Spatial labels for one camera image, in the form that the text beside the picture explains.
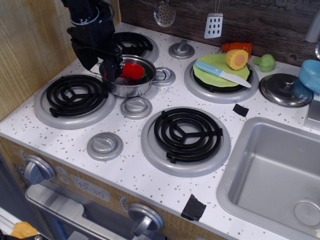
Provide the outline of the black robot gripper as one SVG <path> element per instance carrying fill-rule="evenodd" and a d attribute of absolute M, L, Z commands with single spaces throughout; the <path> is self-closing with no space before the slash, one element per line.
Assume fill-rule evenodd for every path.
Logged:
<path fill-rule="evenodd" d="M 70 15 L 74 26 L 67 30 L 71 36 L 73 51 L 86 70 L 91 70 L 98 58 L 105 59 L 103 67 L 105 78 L 109 82 L 114 82 L 123 73 L 125 64 L 120 48 L 113 40 L 113 19 L 113 15 L 103 14 Z"/>

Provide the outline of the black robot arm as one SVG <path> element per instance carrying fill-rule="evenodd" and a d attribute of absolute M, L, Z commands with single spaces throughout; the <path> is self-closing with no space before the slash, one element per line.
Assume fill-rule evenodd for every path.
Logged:
<path fill-rule="evenodd" d="M 107 80 L 115 81 L 125 64 L 122 52 L 114 41 L 114 7 L 104 0 L 63 0 L 69 10 L 73 27 L 67 29 L 71 45 L 80 63 L 86 70 L 101 59 Z"/>

